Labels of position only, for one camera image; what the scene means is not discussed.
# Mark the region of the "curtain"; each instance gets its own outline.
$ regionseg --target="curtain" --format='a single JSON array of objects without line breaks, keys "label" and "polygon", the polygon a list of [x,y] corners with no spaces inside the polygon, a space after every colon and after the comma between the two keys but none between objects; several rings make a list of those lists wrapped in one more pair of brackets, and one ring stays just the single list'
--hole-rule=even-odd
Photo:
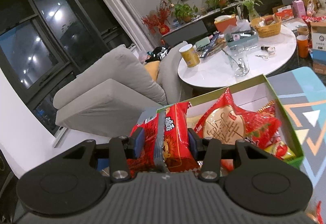
[{"label": "curtain", "polygon": [[152,51],[158,46],[157,41],[150,35],[143,25],[139,12],[134,8],[131,0],[103,0],[109,7],[115,19],[136,44],[139,50]]}]

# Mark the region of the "black circular cover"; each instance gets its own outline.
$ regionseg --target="black circular cover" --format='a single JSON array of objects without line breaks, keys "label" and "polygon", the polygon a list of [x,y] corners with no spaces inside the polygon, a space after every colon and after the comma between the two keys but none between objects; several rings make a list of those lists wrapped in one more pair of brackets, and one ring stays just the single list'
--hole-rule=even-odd
[{"label": "black circular cover", "polygon": [[242,208],[261,215],[305,210],[313,191],[309,178],[285,162],[250,160],[225,179],[227,195]]},{"label": "black circular cover", "polygon": [[23,205],[45,215],[66,215],[93,205],[105,192],[104,178],[79,160],[45,163],[22,176],[17,195]]}]

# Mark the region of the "pink box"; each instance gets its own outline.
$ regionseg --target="pink box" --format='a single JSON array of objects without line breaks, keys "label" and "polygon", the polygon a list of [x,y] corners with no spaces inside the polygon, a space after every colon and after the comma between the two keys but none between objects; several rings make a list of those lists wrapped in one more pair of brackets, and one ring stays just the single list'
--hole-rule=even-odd
[{"label": "pink box", "polygon": [[304,8],[304,2],[302,0],[294,0],[292,4],[293,4],[294,15],[296,17],[302,18],[303,15],[307,15]]}]

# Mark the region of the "green box on table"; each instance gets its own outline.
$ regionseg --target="green box on table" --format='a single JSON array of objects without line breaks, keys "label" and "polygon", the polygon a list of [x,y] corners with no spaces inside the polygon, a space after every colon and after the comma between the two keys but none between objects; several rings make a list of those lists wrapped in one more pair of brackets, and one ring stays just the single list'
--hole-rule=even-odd
[{"label": "green box on table", "polygon": [[[187,117],[196,117],[203,115],[216,100],[226,91],[225,88],[209,92],[207,94],[194,97],[187,101],[191,102],[192,107],[188,109]],[[257,111],[271,100],[275,101],[276,118],[278,118],[282,125],[279,128],[279,133],[282,140],[296,155],[291,160],[286,160],[286,163],[299,169],[304,159],[304,153],[301,144],[296,136],[293,126],[291,125],[289,116],[282,106],[271,84],[264,75],[242,81],[235,85],[229,86],[232,93],[234,103],[248,111]],[[168,106],[161,108],[158,112],[163,111]]]}]

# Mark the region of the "brown cup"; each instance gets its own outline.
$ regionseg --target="brown cup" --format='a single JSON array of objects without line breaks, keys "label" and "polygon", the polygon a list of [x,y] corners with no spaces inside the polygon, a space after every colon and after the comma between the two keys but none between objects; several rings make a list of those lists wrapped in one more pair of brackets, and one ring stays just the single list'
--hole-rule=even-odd
[{"label": "brown cup", "polygon": [[309,29],[307,27],[300,27],[300,28],[298,28],[298,34],[308,36]]},{"label": "brown cup", "polygon": [[195,52],[192,44],[183,46],[181,49],[179,49],[179,52],[181,53],[182,57],[185,60],[185,63],[189,68],[195,67],[200,63],[199,57]]},{"label": "brown cup", "polygon": [[297,44],[298,44],[298,53],[299,57],[307,58],[309,51],[308,51],[308,36],[299,35],[297,36]]}]

